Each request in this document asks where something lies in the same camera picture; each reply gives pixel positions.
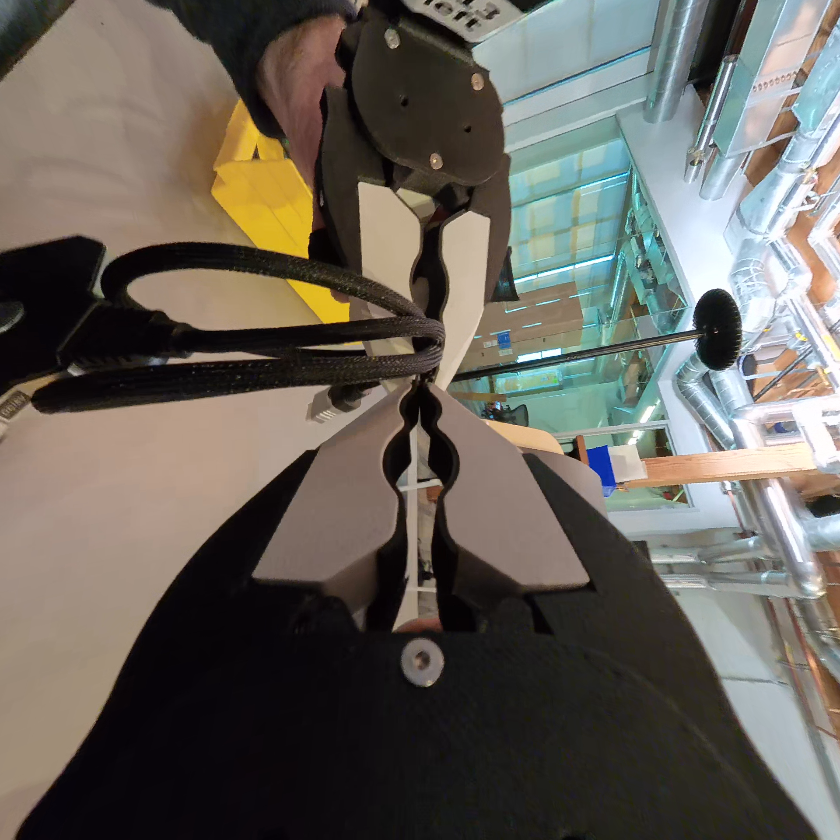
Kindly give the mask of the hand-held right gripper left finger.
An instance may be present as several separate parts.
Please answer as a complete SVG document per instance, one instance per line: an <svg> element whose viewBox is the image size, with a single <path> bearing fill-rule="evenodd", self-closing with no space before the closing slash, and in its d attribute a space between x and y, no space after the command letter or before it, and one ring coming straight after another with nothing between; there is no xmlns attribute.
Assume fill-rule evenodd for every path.
<svg viewBox="0 0 840 840"><path fill-rule="evenodd" d="M253 577L336 597L390 632L406 590L406 504L415 385L384 397L317 450Z"/></svg>

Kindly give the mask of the yellow plastic bin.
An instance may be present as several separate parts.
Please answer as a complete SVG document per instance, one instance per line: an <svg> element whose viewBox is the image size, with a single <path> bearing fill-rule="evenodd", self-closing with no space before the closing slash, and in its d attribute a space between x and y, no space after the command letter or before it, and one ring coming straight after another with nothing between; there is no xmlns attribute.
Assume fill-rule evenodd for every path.
<svg viewBox="0 0 840 840"><path fill-rule="evenodd" d="M284 145L262 134L237 101L215 163L211 193L259 249L307 258L312 191Z"/></svg>

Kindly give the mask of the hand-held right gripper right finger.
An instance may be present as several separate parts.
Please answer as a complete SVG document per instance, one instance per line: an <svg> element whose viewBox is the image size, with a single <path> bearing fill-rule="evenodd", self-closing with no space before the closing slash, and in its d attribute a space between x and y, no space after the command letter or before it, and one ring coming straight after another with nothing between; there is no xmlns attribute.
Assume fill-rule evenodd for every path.
<svg viewBox="0 0 840 840"><path fill-rule="evenodd" d="M472 631L510 599L589 586L535 469L552 470L435 385L423 387L428 464L442 482L432 540L443 629Z"/></svg>

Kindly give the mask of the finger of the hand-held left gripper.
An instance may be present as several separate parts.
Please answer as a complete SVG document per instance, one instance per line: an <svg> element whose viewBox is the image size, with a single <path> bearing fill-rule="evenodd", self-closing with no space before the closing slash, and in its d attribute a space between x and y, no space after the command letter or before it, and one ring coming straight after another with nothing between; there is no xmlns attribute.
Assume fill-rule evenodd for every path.
<svg viewBox="0 0 840 840"><path fill-rule="evenodd" d="M414 279L423 248L424 225L436 211L434 199L405 188L359 184L360 273L411 299L428 305L428 282Z"/></svg>
<svg viewBox="0 0 840 840"><path fill-rule="evenodd" d="M443 357L435 376L439 389L452 382L473 342L485 307L490 220L473 211L440 228L438 258L443 279L434 282L434 315L443 324Z"/></svg>

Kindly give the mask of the black hdmi port box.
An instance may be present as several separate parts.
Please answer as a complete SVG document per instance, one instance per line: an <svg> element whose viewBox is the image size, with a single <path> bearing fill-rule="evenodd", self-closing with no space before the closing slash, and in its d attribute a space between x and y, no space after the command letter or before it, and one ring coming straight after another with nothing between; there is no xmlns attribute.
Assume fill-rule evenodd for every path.
<svg viewBox="0 0 840 840"><path fill-rule="evenodd" d="M2 304L22 313L1 336L1 393L70 365L71 336L98 305L93 288L106 256L96 239L73 236L4 251Z"/></svg>

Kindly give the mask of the smooth silver pipes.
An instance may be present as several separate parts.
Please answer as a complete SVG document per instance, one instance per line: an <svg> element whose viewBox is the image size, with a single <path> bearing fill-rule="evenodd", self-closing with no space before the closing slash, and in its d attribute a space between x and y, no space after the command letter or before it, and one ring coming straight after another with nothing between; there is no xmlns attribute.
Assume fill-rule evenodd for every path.
<svg viewBox="0 0 840 840"><path fill-rule="evenodd" d="M799 400L752 404L736 410L730 421L734 443L740 449L757 449L768 455L766 427L771 423L792 421L805 442L805 452L814 467L829 474L838 474L839 454L829 431L838 422L838 394L813 396ZM795 512L791 493L780 477L757 479L759 514L766 532L779 551L784 569L784 582L776 582L768 574L763 582L780 597L814 601L824 597L826 583L820 564L810 547L800 516Z"/></svg>

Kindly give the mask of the silver spiral air duct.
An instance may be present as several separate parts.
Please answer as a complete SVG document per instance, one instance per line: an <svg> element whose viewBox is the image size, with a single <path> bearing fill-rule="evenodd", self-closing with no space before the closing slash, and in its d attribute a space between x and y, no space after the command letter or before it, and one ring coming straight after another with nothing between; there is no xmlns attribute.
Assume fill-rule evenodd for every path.
<svg viewBox="0 0 840 840"><path fill-rule="evenodd" d="M711 372L697 352L691 354L675 373L675 389L696 420L724 449L735 446L729 415L719 399L704 383L704 376Z"/></svg>

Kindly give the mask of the black pole with round disc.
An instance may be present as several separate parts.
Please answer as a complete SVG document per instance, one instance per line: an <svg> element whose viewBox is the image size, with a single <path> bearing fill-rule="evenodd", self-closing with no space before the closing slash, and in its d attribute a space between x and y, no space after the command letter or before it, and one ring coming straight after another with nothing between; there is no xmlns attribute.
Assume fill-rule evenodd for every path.
<svg viewBox="0 0 840 840"><path fill-rule="evenodd" d="M534 371L547 364L567 364L589 361L612 354L640 352L675 343L690 342L708 369L724 371L732 367L742 347L742 320L738 304L723 289L707 291L698 301L693 312L692 330L633 339L620 343L600 345L587 350L562 353L550 350L548 356L488 366L454 375L451 382L468 382L494 375Z"/></svg>

